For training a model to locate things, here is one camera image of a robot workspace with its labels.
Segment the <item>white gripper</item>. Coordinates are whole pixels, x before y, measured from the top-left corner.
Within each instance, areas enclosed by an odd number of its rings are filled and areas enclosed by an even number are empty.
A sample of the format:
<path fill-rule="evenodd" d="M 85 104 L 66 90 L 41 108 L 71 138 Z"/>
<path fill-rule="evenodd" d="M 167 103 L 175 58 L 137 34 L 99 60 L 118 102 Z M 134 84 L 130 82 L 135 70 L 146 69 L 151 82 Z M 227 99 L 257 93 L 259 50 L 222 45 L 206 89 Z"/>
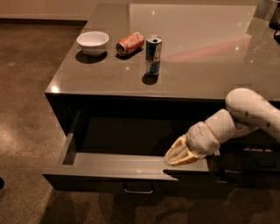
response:
<path fill-rule="evenodd" d="M 188 165 L 212 155 L 220 147 L 221 143 L 207 124 L 198 122 L 186 132 L 186 136 L 180 136 L 173 143 L 165 153 L 164 160 L 171 166 Z"/>

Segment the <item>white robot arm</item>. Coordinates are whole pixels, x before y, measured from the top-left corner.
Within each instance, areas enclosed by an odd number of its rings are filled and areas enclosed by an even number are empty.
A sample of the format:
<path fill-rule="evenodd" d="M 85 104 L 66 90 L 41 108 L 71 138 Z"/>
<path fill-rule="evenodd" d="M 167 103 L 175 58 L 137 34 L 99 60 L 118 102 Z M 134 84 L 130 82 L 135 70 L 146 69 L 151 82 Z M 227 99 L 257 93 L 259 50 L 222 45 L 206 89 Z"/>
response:
<path fill-rule="evenodd" d="M 191 164 L 214 154 L 226 141 L 261 129 L 280 142 L 280 110 L 257 92 L 236 88 L 220 109 L 204 122 L 197 122 L 180 136 L 164 155 L 168 165 Z"/>

